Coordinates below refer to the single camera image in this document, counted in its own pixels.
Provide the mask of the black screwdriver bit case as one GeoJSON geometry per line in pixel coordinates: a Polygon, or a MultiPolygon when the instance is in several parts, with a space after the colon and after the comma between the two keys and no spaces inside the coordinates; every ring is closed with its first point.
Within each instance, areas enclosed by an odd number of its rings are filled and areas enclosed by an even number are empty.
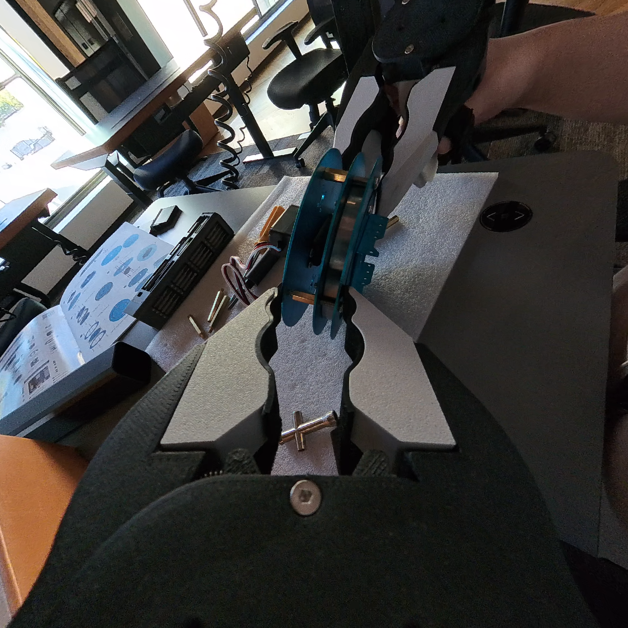
{"type": "Polygon", "coordinates": [[[127,305],[125,313],[161,329],[231,241],[218,213],[204,213],[127,305]]]}

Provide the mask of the black servo motor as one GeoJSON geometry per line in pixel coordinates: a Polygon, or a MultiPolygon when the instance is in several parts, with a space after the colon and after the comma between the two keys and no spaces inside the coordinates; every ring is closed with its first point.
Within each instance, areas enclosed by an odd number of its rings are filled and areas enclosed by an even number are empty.
{"type": "Polygon", "coordinates": [[[247,288],[258,286],[282,254],[286,253],[298,209],[297,205],[285,208],[285,213],[271,228],[269,241],[257,247],[255,260],[244,275],[247,288]]]}

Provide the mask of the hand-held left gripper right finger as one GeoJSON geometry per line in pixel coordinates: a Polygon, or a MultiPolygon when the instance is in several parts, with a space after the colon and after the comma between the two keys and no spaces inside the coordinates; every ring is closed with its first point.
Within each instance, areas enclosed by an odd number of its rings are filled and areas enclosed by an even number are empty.
{"type": "Polygon", "coordinates": [[[397,471],[404,452],[456,447],[412,338],[354,288],[345,292],[345,351],[339,419],[339,473],[383,451],[397,471]]]}

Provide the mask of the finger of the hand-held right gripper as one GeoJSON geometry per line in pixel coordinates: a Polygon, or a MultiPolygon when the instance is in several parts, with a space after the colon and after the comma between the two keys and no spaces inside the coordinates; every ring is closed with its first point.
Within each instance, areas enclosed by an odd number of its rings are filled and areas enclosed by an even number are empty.
{"type": "Polygon", "coordinates": [[[375,76],[360,77],[335,128],[334,148],[349,169],[358,153],[368,165],[382,157],[389,170],[394,157],[394,109],[375,76]]]}
{"type": "Polygon", "coordinates": [[[404,132],[379,186],[379,215],[389,216],[413,184],[422,187],[434,178],[438,138],[433,128],[454,71],[455,67],[438,68],[419,81],[395,84],[404,132]]]}

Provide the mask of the blue double disc base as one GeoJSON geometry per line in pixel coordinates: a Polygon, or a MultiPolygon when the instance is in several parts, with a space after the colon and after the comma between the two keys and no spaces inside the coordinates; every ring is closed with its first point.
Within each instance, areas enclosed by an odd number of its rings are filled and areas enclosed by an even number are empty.
{"type": "Polygon", "coordinates": [[[359,154],[341,186],[323,241],[320,270],[315,283],[313,332],[321,334],[327,321],[334,338],[340,328],[344,289],[362,293],[371,282],[374,265],[365,261],[376,257],[375,242],[386,231],[387,218],[373,213],[376,187],[381,176],[381,158],[367,174],[365,157],[359,154]]]}

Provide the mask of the yellow handled screwdriver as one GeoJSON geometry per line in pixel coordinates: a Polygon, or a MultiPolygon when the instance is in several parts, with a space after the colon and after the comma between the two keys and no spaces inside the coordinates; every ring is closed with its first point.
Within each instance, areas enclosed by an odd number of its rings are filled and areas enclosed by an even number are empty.
{"type": "Polygon", "coordinates": [[[285,213],[285,208],[277,205],[275,207],[273,207],[273,209],[271,210],[268,218],[266,219],[265,223],[263,224],[263,228],[261,229],[260,233],[259,233],[259,237],[257,240],[258,244],[261,244],[263,242],[268,242],[269,241],[269,236],[270,236],[270,231],[272,226],[275,224],[275,222],[285,213]]]}

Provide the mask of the blue round metal plate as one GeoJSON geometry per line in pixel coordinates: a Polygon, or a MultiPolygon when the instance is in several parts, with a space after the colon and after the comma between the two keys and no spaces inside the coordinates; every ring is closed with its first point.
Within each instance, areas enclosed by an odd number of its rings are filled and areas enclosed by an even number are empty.
{"type": "Polygon", "coordinates": [[[294,301],[291,293],[315,294],[321,274],[323,251],[342,183],[326,180],[325,168],[341,169],[341,153],[332,148],[313,172],[294,223],[282,280],[282,320],[295,326],[307,304],[294,301]]]}

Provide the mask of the silver cross wrench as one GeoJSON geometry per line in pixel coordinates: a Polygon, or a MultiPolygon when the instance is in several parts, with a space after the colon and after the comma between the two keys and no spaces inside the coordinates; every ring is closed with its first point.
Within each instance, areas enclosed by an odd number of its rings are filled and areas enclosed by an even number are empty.
{"type": "Polygon", "coordinates": [[[293,412],[293,428],[281,433],[279,445],[294,442],[297,451],[306,450],[305,436],[321,429],[332,428],[337,425],[338,415],[335,411],[329,411],[323,416],[305,421],[301,411],[293,412]]]}

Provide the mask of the black office chair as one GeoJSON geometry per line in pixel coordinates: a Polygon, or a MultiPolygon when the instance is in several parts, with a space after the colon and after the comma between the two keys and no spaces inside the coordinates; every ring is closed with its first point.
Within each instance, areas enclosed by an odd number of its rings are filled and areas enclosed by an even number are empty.
{"type": "Polygon", "coordinates": [[[322,21],[305,38],[305,44],[310,44],[319,36],[325,48],[305,54],[300,52],[293,36],[296,25],[293,21],[280,28],[263,43],[263,49],[285,42],[295,56],[295,60],[272,79],[268,96],[280,109],[299,109],[304,105],[310,108],[313,129],[293,153],[296,166],[302,168],[305,164],[302,153],[327,127],[336,128],[337,108],[332,94],[345,82],[347,67],[341,50],[333,48],[330,43],[330,39],[335,39],[337,30],[334,17],[322,21]]]}

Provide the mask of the long black box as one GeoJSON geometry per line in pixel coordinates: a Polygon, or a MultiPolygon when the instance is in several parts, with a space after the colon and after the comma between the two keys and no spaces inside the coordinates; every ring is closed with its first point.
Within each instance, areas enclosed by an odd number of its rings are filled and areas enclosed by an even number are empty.
{"type": "Polygon", "coordinates": [[[152,358],[124,342],[1,419],[1,434],[59,442],[149,384],[152,358]]]}

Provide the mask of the person's right hand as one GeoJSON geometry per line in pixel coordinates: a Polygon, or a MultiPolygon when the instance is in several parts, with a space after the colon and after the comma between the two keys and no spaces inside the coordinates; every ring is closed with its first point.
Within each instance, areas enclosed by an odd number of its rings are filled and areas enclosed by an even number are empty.
{"type": "Polygon", "coordinates": [[[483,78],[466,102],[476,126],[506,109],[542,111],[542,51],[530,33],[489,40],[483,78]]]}

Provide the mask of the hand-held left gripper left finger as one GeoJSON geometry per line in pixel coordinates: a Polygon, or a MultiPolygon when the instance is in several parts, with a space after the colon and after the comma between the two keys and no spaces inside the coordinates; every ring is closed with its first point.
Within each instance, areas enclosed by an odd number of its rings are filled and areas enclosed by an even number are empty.
{"type": "Polygon", "coordinates": [[[280,437],[274,373],[280,290],[273,287],[206,343],[161,446],[205,450],[221,464],[246,449],[269,474],[280,437]]]}

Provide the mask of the round black desk control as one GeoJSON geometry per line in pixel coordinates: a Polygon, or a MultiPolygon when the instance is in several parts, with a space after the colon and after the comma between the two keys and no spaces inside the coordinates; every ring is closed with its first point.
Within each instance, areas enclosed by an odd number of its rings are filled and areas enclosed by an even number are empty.
{"type": "Polygon", "coordinates": [[[532,220],[532,210],[520,201],[500,201],[485,208],[480,215],[480,224],[492,232],[512,232],[532,220]]]}

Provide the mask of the orange cardboard box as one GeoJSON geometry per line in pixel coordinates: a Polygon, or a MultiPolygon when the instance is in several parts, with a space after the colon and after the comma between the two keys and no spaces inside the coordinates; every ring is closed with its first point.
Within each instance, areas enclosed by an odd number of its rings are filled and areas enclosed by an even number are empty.
{"type": "Polygon", "coordinates": [[[87,466],[70,446],[1,436],[1,583],[9,618],[40,575],[87,466]]]}

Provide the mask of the brown topped desk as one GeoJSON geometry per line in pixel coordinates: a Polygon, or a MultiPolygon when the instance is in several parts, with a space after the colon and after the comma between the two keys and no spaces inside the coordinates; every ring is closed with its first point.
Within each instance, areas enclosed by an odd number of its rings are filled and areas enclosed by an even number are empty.
{"type": "Polygon", "coordinates": [[[53,161],[51,167],[61,169],[72,166],[83,170],[101,168],[138,206],[147,208],[152,199],[135,184],[130,174],[108,163],[107,159],[145,120],[167,104],[170,98],[175,97],[178,89],[194,73],[207,68],[211,60],[212,52],[206,50],[188,68],[179,67],[175,60],[169,61],[86,135],[94,145],[92,148],[81,153],[65,153],[53,161]]]}

